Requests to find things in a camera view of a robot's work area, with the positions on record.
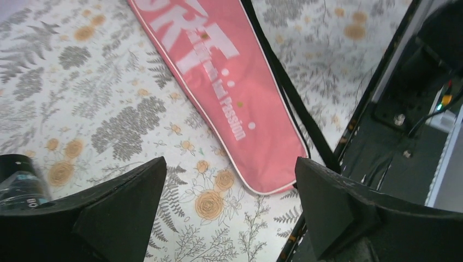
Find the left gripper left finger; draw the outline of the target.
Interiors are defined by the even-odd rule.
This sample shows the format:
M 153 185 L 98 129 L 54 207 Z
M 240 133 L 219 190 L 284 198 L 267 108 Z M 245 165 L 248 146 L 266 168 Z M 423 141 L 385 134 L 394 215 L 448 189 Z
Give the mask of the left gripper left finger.
M 1 261 L 143 261 L 163 157 L 34 209 L 1 211 Z

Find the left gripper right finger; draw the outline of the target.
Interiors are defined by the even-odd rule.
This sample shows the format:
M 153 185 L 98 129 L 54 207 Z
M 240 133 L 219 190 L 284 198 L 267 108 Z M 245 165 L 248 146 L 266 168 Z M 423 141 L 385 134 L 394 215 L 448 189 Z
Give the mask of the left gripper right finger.
M 379 193 L 308 159 L 295 166 L 307 233 L 297 261 L 462 261 L 462 214 Z

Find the black shuttlecock tube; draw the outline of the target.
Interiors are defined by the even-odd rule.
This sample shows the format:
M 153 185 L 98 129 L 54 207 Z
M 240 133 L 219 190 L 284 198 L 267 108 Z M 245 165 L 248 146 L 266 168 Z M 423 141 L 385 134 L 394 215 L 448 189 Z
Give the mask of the black shuttlecock tube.
M 1 155 L 1 211 L 29 210 L 51 201 L 30 157 Z

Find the pink racket cover bag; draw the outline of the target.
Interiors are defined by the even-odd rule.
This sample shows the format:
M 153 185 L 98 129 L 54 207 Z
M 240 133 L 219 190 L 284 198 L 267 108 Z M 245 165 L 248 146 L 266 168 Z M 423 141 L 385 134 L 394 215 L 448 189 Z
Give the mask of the pink racket cover bag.
M 216 134 L 242 183 L 269 195 L 296 181 L 310 149 L 339 160 L 272 51 L 251 1 L 129 1 L 151 43 Z

